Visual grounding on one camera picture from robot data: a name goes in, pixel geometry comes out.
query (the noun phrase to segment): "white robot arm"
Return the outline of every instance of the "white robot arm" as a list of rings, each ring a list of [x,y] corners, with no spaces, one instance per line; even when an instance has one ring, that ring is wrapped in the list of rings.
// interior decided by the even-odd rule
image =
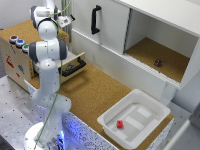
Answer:
[[[34,150],[49,150],[49,143],[55,141],[57,136],[63,130],[62,114],[68,112],[71,108],[71,100],[65,96],[57,95],[60,88],[59,71],[54,61],[64,60],[67,57],[68,48],[66,43],[57,39],[58,26],[66,26],[71,23],[70,17],[61,16],[61,14],[51,15],[60,12],[54,4],[54,0],[43,0],[45,7],[33,6],[30,9],[30,16],[33,26],[43,41],[33,42],[29,45],[29,56],[34,62],[40,65],[40,89],[36,90],[32,95],[32,100],[37,105],[47,108],[46,126],[41,134],[42,129],[38,132],[35,140],[40,137],[37,147]],[[49,112],[54,103],[53,110],[49,116]]]

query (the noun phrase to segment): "red block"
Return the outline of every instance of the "red block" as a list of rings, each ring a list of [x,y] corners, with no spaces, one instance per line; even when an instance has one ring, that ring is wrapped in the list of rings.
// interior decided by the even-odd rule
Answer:
[[[117,128],[123,128],[123,121],[122,120],[117,121]]]

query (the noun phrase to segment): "brown work surface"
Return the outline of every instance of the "brown work surface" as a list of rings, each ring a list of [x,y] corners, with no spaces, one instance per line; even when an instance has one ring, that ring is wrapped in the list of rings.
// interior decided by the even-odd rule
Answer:
[[[190,59],[149,38],[145,38],[125,51],[128,55],[140,60],[168,77],[181,82]],[[155,61],[159,59],[162,65],[157,67]]]
[[[40,87],[38,77],[29,82],[36,88]],[[60,90],[60,94],[72,100],[70,111],[120,150],[124,148],[104,133],[97,118],[129,92],[131,89],[90,64],[86,65],[84,71],[64,82]],[[136,150],[145,150],[172,119],[173,115],[170,114]]]
[[[59,30],[61,37],[68,36],[68,34],[62,30]],[[6,28],[0,31],[0,37],[9,42],[12,35],[17,35],[19,39],[24,39],[26,44],[30,44],[36,41],[42,41],[38,31],[33,27],[32,20],[19,23],[12,27]]]

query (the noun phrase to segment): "white tray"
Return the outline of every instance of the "white tray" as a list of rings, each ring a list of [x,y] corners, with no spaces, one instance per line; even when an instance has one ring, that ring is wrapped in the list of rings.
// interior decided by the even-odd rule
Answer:
[[[97,121],[105,133],[122,147],[136,149],[169,113],[169,108],[135,89]],[[117,128],[117,120],[123,120],[123,128]]]

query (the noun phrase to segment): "cabinet handle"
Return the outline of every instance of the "cabinet handle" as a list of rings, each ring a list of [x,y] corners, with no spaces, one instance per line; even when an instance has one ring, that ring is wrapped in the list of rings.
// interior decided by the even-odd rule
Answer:
[[[96,8],[92,10],[92,25],[91,25],[92,34],[100,32],[100,30],[96,28],[96,12],[99,10],[101,10],[101,7],[98,5],[96,5]]]
[[[79,65],[72,68],[72,69],[69,69],[69,70],[65,70],[65,71],[62,71],[62,76],[63,77],[67,77],[71,74],[73,74],[74,72],[78,71],[79,69],[85,67],[86,65],[86,62],[83,61],[80,57],[78,57],[77,61],[79,62]]]

